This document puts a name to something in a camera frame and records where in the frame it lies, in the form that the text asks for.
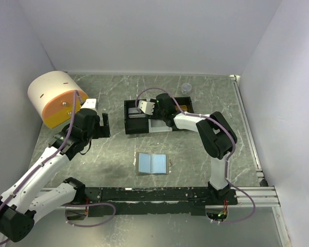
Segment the black box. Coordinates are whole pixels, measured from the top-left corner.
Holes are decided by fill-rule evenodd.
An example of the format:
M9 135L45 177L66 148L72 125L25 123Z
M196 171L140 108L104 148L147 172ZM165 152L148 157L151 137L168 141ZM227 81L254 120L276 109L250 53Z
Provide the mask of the black box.
M192 107L192 101L190 97L176 97L176 101L179 105L185 105L189 113L194 113ZM125 100L125 133L126 135L135 135L135 134L146 134L149 133L149 115L145 115L142 118L130 118L128 115L128 110L130 108L135 108L135 100Z

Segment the purple cable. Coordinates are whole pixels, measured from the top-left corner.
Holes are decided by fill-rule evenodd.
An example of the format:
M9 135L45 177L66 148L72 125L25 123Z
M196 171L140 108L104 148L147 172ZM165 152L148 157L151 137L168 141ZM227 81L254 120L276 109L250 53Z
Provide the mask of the purple cable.
M55 157L66 145L68 138L70 137L71 131L72 131L72 126L74 122L74 117L75 117L75 112L76 112L76 107L77 107L77 94L78 92L75 90L73 93L73 110L72 110L72 115L71 115L71 122L68 127L68 131L66 134L66 138L62 145L49 157L47 157L43 162L41 162L42 165L45 165L49 160L51 160L53 157ZM41 165L37 165L26 177L25 179L22 180L22 182L16 187L16 189L12 192L14 195L20 191L20 189L29 181L29 179L41 168ZM0 211L4 208L4 206L11 201L13 198L12 195L7 197L7 199L0 205ZM0 245L5 244L9 241L9 239L6 239L5 241L0 242Z
M204 115L201 115L201 114L195 114L195 113L184 112L184 111L181 109L180 105L178 104L177 100L174 98L174 96L172 96L172 95L171 95L168 91L166 91L165 89L161 89L161 88L159 88L159 87L150 87L150 88L145 89L145 90L143 90L142 92L140 92L140 94L137 96L137 98L136 98L136 100L135 100L135 107L136 107L136 109L138 110L138 112L141 112L141 110L140 110L139 107L138 107L138 99L139 99L139 97L140 97L145 91L148 91L148 90L151 90L151 89L158 89L158 90L161 90L161 91L164 91L165 93L167 93L167 94L170 96L170 98L172 98L172 100L174 101L175 105L178 107L178 109L180 110L180 112L181 112L182 114L184 114L184 115L186 115L186 116L191 116L191 117L206 118L206 119L208 119L209 121L213 122L214 124L216 124L216 125L228 136L229 140L231 141L232 150L231 150L230 154L227 156L226 161L225 161L225 180L227 181L227 183L228 183L231 187L233 187L233 188L239 190L241 193L243 193L244 195L246 195L246 196L251 200L251 202L252 202L252 204L253 204L253 210L252 210L252 212L251 212L248 216L246 216L246 217L244 217L244 218L242 218L242 219L239 219L239 220L233 220L233 221L227 221L227 222L225 222L225 221L219 222L219 221L211 220L211 222L215 222L215 223L218 223L218 224L233 224L233 223L242 222L242 221L247 220L247 219L249 219L250 217L252 217L253 214L255 213L255 209L256 209L255 202L254 202L253 198L251 198L250 195L247 194L247 193L246 193L245 191L243 191L242 189L240 189L240 188L238 188L237 186L233 185L233 184L228 180L228 178L227 178L227 177L228 177L228 164L229 164L229 159L230 159L230 157L233 155L233 153L236 151L236 143L235 143L235 141L234 141L232 135L229 133L229 131L228 131L224 126L222 126L219 122L217 122L216 120L212 119L211 117L204 116Z
M94 225L79 225L79 224L73 224L72 222L70 222L68 219L67 219L67 214L65 212L65 220L67 222L67 224L69 225L72 225L72 226L77 226L77 227L85 227L85 228L89 228L89 227L96 227L96 226L99 226L99 225L103 225L107 222L109 222L110 220L113 219L113 217L115 216L115 212L116 212L116 208L113 204L111 203L105 203L105 202L99 202L99 203L93 203L93 204L85 204L85 205L70 205L70 204L65 204L65 206L67 207L94 207L94 206L110 206L113 208L113 214L110 216L109 219L105 220L105 221L102 221L101 223L98 223L98 224L94 224Z

